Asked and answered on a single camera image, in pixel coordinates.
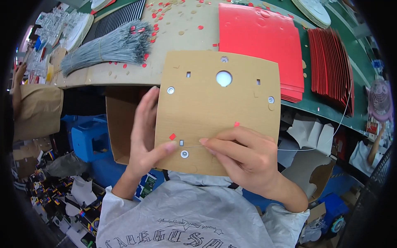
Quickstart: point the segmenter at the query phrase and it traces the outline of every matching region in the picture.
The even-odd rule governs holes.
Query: gray shirt
[[[96,246],[254,248],[295,247],[309,210],[270,204],[261,217],[238,191],[167,181],[142,202],[106,188]]]

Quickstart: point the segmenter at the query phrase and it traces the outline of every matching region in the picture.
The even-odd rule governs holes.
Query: blue plastic crate
[[[73,149],[85,162],[92,162],[112,156],[108,124],[92,120],[73,127],[71,130]]]

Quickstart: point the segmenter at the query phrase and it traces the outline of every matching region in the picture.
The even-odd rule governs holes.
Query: cardboard scrap
[[[232,77],[226,87],[216,81],[221,71],[229,72]],[[257,85],[258,79],[263,83]],[[169,87],[175,89],[172,94],[167,92]],[[270,96],[274,103],[269,103]],[[200,146],[199,139],[213,137],[238,121],[241,126],[277,141],[279,121],[274,120],[280,118],[280,102],[277,63],[225,52],[168,52],[158,100],[155,146],[169,141],[172,133],[176,141],[184,140],[185,146],[178,147],[178,151],[156,166],[185,173],[226,176],[221,164],[212,163],[212,155]],[[181,157],[183,150],[189,152],[187,158]]]

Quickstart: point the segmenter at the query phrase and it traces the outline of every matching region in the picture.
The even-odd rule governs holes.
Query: circular hole
[[[168,94],[172,94],[172,93],[174,93],[174,91],[175,91],[174,87],[168,87],[168,89],[167,89]]]
[[[228,59],[226,56],[222,56],[222,57],[221,57],[221,61],[224,62],[224,63],[226,63],[226,62],[229,61],[229,59]]]
[[[189,157],[189,152],[188,151],[182,151],[181,152],[181,157],[183,157],[183,158]]]
[[[222,87],[226,87],[231,84],[232,76],[228,71],[220,71],[216,74],[216,81]]]

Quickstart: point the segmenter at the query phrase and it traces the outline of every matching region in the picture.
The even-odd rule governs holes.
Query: gray wire
[[[131,34],[132,26],[135,26],[135,34]],[[146,39],[151,37],[152,31],[148,22],[140,20],[123,24],[67,54],[61,61],[62,73],[67,76],[75,70],[108,61],[142,65],[150,47]]]

